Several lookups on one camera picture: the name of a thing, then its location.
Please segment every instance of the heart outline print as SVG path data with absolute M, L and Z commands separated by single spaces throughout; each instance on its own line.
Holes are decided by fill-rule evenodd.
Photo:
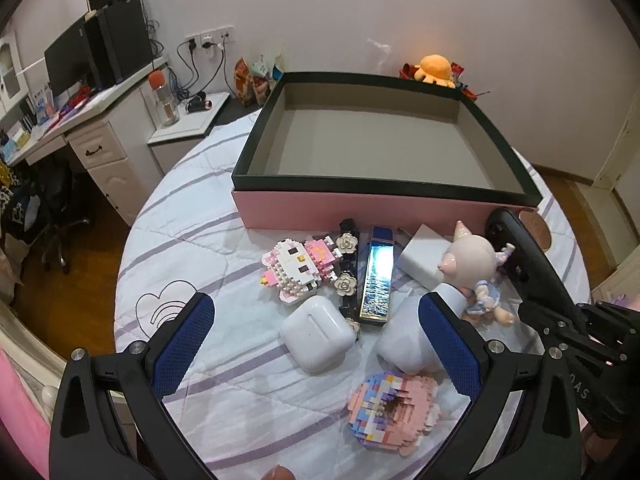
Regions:
M 196 288 L 185 280 L 169 282 L 159 295 L 147 292 L 136 302 L 136 319 L 140 330 L 149 338 L 166 321 L 175 319 L 196 293 Z

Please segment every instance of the white knob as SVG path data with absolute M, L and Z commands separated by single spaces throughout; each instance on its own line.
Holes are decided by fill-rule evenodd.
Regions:
M 44 405 L 53 410 L 56 406 L 56 398 L 58 397 L 58 389 L 55 386 L 45 386 L 40 393 Z

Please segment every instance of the hello kitty block toy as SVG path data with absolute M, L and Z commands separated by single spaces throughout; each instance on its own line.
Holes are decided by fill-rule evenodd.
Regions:
M 469 300 L 463 316 L 471 322 L 480 317 L 495 320 L 504 326 L 510 326 L 515 316 L 500 307 L 500 291 L 492 283 L 495 270 L 507 261 L 515 247 L 507 244 L 502 252 L 494 248 L 486 238 L 471 234 L 462 222 L 456 224 L 453 243 L 442 255 L 438 269 L 444 275 L 444 283 L 454 286 Z
M 267 270 L 260 283 L 277 286 L 285 303 L 306 300 L 318 291 L 323 281 L 333 283 L 337 276 L 334 264 L 342 257 L 329 236 L 323 240 L 300 242 L 286 238 L 262 256 Z

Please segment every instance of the colorful block toy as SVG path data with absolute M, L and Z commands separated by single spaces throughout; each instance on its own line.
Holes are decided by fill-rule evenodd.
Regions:
M 286 238 L 262 256 L 267 270 L 260 283 L 277 286 L 285 303 L 306 300 L 318 291 L 323 281 L 333 283 L 337 276 L 334 264 L 342 257 L 330 237 L 300 242 Z
M 431 378 L 376 374 L 357 387 L 347 405 L 351 431 L 364 446 L 394 449 L 407 456 L 436 424 L 437 391 L 438 384 Z

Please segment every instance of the orange plush toy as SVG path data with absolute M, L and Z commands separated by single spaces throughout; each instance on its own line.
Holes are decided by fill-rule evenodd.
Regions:
M 455 88 L 451 80 L 451 63 L 446 57 L 439 54 L 425 56 L 415 67 L 418 69 L 414 75 L 416 81 Z

